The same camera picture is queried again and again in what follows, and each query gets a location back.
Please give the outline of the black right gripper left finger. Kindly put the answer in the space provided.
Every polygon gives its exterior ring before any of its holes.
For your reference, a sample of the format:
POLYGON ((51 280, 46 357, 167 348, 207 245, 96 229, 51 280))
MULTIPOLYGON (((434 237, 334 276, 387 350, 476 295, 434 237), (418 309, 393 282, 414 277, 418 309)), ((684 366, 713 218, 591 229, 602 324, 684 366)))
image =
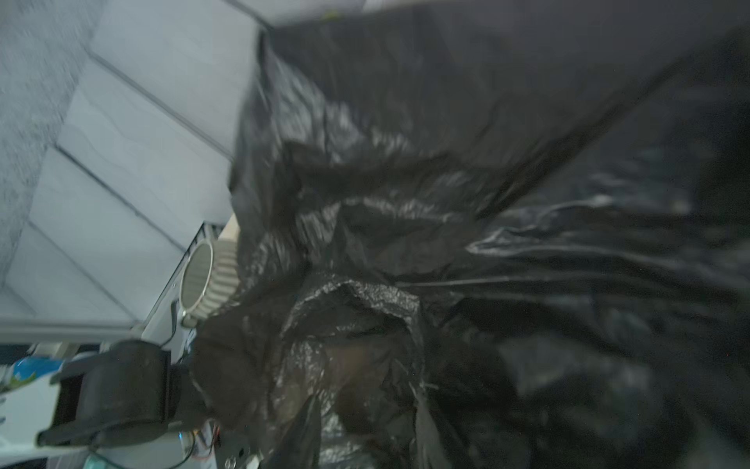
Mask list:
POLYGON ((312 395, 292 420, 273 453, 263 460, 263 467, 318 468, 321 432, 320 397, 312 395))

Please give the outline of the black plastic bag knotted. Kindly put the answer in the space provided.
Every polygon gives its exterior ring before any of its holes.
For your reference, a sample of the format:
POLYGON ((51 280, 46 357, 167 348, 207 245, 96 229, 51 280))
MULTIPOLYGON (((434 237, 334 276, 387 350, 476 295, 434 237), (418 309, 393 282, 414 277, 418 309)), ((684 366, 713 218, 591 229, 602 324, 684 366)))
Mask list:
POLYGON ((191 374, 270 456, 749 464, 749 5, 445 1, 274 25, 230 172, 240 292, 191 374))

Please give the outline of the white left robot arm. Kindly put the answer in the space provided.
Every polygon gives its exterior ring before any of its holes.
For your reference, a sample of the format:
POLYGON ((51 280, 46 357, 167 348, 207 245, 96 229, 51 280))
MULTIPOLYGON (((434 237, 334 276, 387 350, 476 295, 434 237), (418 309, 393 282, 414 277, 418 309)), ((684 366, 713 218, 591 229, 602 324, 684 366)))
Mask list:
POLYGON ((140 445, 195 430, 210 417, 188 366, 146 341, 66 363, 51 384, 59 396, 52 423, 37 434, 40 447, 140 445))

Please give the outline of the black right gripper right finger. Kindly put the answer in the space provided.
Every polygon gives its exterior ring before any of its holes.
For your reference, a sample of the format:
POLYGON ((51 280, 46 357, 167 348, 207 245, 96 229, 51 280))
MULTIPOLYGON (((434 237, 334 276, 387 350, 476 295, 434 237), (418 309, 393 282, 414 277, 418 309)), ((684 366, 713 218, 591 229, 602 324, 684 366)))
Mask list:
POLYGON ((427 398, 416 399, 416 468, 474 468, 468 451, 443 413, 427 398))

